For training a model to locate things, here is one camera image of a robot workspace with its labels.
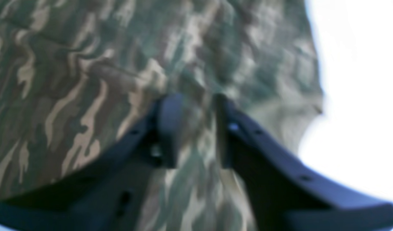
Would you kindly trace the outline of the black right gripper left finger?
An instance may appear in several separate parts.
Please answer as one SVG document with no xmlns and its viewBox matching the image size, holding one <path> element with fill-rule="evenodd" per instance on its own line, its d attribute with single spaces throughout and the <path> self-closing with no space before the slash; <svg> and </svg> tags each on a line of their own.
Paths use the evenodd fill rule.
<svg viewBox="0 0 393 231">
<path fill-rule="evenodd" d="M 0 200 L 18 231 L 133 231 L 154 171 L 177 166 L 182 95 L 170 94 L 97 159 L 56 183 Z"/>
</svg>

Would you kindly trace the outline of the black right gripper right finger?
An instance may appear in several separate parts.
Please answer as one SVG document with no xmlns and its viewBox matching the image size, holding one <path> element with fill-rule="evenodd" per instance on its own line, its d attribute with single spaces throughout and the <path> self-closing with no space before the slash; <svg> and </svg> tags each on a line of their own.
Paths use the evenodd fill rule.
<svg viewBox="0 0 393 231">
<path fill-rule="evenodd" d="M 214 104 L 221 166 L 242 178 L 260 231 L 393 229 L 393 203 L 308 168 L 225 95 Z"/>
</svg>

